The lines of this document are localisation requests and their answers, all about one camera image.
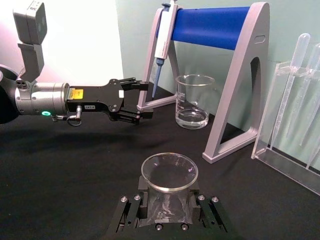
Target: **robotic arm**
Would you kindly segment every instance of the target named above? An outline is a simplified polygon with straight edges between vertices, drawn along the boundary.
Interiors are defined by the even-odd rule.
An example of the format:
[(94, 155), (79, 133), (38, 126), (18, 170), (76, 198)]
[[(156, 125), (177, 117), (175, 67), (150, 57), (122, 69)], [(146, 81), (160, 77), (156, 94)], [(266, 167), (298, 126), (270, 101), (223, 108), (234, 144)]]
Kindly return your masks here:
[(124, 109), (124, 91), (147, 91), (149, 83), (134, 77), (111, 79), (105, 86), (70, 86), (65, 82), (37, 82), (44, 67), (42, 42), (47, 34), (45, 5), (34, 0), (13, 11), (24, 62), (20, 74), (0, 65), (0, 124), (19, 115), (50, 116), (54, 122), (81, 125), (82, 112), (103, 112), (111, 121), (138, 124), (140, 118), (152, 118), (153, 111)]

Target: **test tube rack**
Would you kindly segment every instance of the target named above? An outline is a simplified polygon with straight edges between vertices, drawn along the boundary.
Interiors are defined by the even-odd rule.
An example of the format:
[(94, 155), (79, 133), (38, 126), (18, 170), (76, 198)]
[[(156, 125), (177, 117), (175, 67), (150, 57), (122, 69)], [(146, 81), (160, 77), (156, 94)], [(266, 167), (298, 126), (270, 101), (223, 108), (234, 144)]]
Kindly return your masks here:
[(320, 195), (320, 43), (308, 58), (309, 40), (302, 34), (292, 61), (275, 67), (251, 158)]
[[(159, 8), (153, 20), (142, 79), (145, 82), (150, 81), (163, 10)], [(180, 73), (174, 41), (234, 51), (207, 145), (202, 153), (202, 157), (212, 164), (256, 139), (263, 109), (270, 8), (267, 2), (256, 2), (248, 7), (183, 9), (179, 6), (175, 11), (172, 38), (168, 46), (173, 79)], [(252, 78), (251, 126), (248, 131), (221, 143), (232, 103), (248, 66), (251, 66)], [(154, 109), (176, 102), (176, 95), (147, 101), (147, 94), (148, 91), (140, 93), (137, 105), (139, 110)]]

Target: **glass beaker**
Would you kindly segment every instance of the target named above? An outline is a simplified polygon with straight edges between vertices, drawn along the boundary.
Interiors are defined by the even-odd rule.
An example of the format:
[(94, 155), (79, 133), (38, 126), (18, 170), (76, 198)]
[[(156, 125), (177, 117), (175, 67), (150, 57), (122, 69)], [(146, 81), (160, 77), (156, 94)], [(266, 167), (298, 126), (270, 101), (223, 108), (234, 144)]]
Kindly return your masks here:
[(143, 162), (141, 173), (148, 184), (148, 211), (140, 226), (192, 224), (189, 187), (198, 177), (196, 164), (178, 153), (159, 153)]
[(181, 75), (176, 78), (176, 123), (186, 129), (201, 129), (208, 124), (206, 102), (213, 94), (215, 80), (203, 75)]

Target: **beaker rim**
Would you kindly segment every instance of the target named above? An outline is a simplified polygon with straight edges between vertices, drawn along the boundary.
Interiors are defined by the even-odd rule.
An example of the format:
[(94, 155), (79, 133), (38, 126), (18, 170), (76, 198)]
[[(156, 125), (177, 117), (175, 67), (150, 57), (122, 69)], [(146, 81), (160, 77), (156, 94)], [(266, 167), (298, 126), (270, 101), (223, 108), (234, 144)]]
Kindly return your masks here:
[[(192, 166), (194, 167), (195, 169), (195, 176), (194, 178), (187, 184), (183, 185), (183, 186), (179, 186), (179, 187), (163, 187), (163, 186), (158, 186), (154, 183), (152, 183), (146, 176), (145, 176), (145, 173), (144, 173), (144, 166), (145, 166), (145, 163), (148, 162), (150, 159), (154, 158), (154, 157), (157, 157), (157, 156), (161, 156), (161, 155), (172, 155), (172, 156), (178, 156), (178, 157), (182, 157), (184, 159), (186, 159), (187, 161), (189, 161)], [(189, 157), (185, 156), (185, 155), (182, 155), (182, 154), (179, 154), (179, 153), (175, 153), (175, 152), (161, 152), (161, 153), (157, 153), (157, 154), (154, 154), (152, 156), (149, 156), (147, 157), (142, 165), (141, 165), (141, 174), (142, 174), (142, 177), (144, 178), (144, 180), (147, 182), (148, 185), (150, 185), (152, 188), (154, 188), (155, 190), (157, 191), (160, 191), (160, 192), (163, 192), (163, 193), (175, 193), (175, 192), (179, 192), (179, 191), (182, 191), (184, 189), (187, 189), (188, 187), (190, 187), (192, 184), (195, 183), (195, 181), (198, 179), (198, 174), (199, 174), (199, 171), (198, 171), (198, 167), (197, 165), (195, 164), (194, 161), (192, 161)]]
[[(179, 79), (187, 79), (188, 77), (202, 77), (207, 79), (207, 83), (201, 83), (201, 84), (189, 84), (189, 83), (185, 83), (183, 81), (180, 81)], [(188, 75), (179, 75), (175, 78), (176, 82), (185, 86), (192, 86), (192, 87), (202, 87), (202, 86), (208, 86), (211, 85), (215, 82), (215, 79), (213, 77), (210, 76), (206, 76), (206, 75), (200, 75), (200, 74), (188, 74)]]

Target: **white wall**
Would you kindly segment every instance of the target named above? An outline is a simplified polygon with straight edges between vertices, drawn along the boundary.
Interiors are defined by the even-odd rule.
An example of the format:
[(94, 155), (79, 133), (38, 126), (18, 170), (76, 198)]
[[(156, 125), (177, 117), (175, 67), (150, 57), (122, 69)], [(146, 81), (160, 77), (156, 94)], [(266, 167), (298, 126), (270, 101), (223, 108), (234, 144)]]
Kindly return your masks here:
[[(0, 1), (0, 64), (20, 72), (13, 8), (32, 0)], [(115, 0), (44, 0), (47, 35), (39, 82), (105, 85), (122, 79), (123, 68)]]

